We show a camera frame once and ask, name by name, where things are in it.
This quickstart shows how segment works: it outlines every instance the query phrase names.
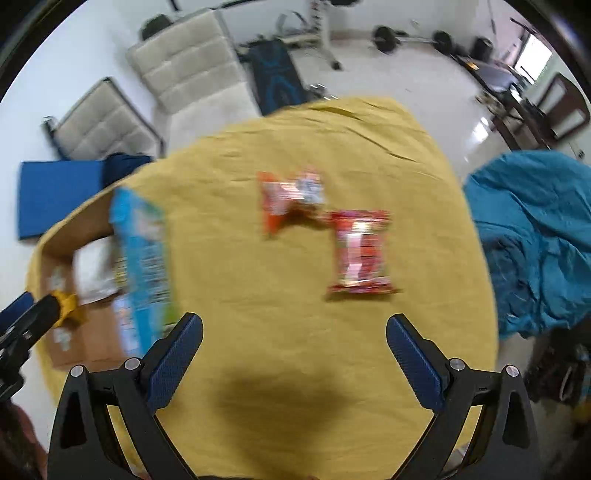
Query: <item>yellow clip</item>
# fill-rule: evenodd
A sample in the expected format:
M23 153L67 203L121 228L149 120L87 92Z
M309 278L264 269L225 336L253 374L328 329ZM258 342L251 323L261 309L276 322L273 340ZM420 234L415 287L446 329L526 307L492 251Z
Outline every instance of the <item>yellow clip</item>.
M53 324L54 327L61 327L66 318L75 320L77 323L83 323L86 321L84 314L78 308L78 297L76 294L68 295L61 290L54 290L51 292L57 301L60 303L60 317Z

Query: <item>teal cloth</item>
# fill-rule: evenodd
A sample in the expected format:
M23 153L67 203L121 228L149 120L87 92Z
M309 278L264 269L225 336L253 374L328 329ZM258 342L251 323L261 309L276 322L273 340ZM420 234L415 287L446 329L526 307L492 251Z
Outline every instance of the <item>teal cloth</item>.
M473 173L470 204L499 335L572 327L591 309L591 168L554 151L505 154Z

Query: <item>yellow tablecloth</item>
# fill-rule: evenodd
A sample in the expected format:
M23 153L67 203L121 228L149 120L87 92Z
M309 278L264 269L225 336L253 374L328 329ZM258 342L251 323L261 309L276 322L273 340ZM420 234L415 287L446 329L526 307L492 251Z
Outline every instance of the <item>yellow tablecloth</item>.
M331 231L294 225L265 239L256 173L310 166L323 175L329 209L391 212L386 258L400 293L327 301ZM437 145L393 100L286 109L204 138L125 184L164 209L174 294L204 323L201 348L158 412L197 475L391 476L431 417L386 345L394 313L447 356L493 367L493 292L466 201ZM40 353L57 397L64 374Z

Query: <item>blue gripper pad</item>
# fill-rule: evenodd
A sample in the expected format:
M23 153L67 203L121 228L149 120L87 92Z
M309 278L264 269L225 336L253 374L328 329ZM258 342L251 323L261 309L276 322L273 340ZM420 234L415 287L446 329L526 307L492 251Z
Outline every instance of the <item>blue gripper pad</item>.
M386 340L421 406L434 413L442 411L441 377L396 315L388 319Z
M28 309L30 309L35 301L33 295L29 292L23 293L15 301L13 301L8 307L0 312L0 336L8 330L8 328L16 322L21 315L23 315Z
M190 315L190 318L185 323L187 315ZM169 336L175 335L176 338L148 379L146 403L152 414L169 404L203 340L203 322L198 315L185 314L181 322L184 323L184 325L178 325L181 327L181 331L173 330L169 334Z

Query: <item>weight plate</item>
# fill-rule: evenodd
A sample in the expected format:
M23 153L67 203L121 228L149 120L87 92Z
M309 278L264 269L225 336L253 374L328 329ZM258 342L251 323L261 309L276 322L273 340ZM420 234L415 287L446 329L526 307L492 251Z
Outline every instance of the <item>weight plate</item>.
M438 30L433 34L433 46L435 50L444 55L453 53L453 40L449 33Z
M399 43L393 30L383 25L374 29L372 40L376 48L382 53L392 53Z

